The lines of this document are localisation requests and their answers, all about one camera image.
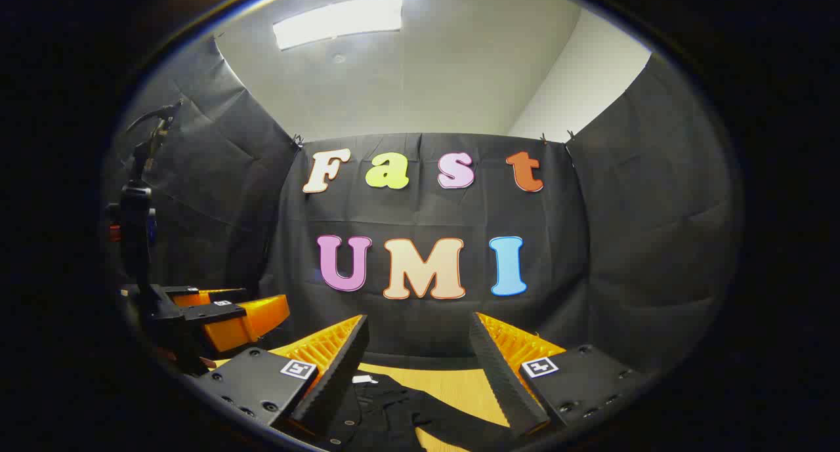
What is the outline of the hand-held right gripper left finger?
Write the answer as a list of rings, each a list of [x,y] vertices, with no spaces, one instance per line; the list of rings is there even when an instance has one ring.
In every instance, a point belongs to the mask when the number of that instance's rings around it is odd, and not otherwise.
[[[267,428],[326,434],[369,342],[360,314],[274,351],[247,348],[192,383]]]

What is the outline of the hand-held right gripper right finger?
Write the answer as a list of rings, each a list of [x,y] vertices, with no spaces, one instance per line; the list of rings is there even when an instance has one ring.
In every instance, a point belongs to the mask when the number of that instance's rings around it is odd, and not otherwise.
[[[654,379],[593,344],[563,348],[480,312],[471,314],[470,342],[517,439],[591,431]]]

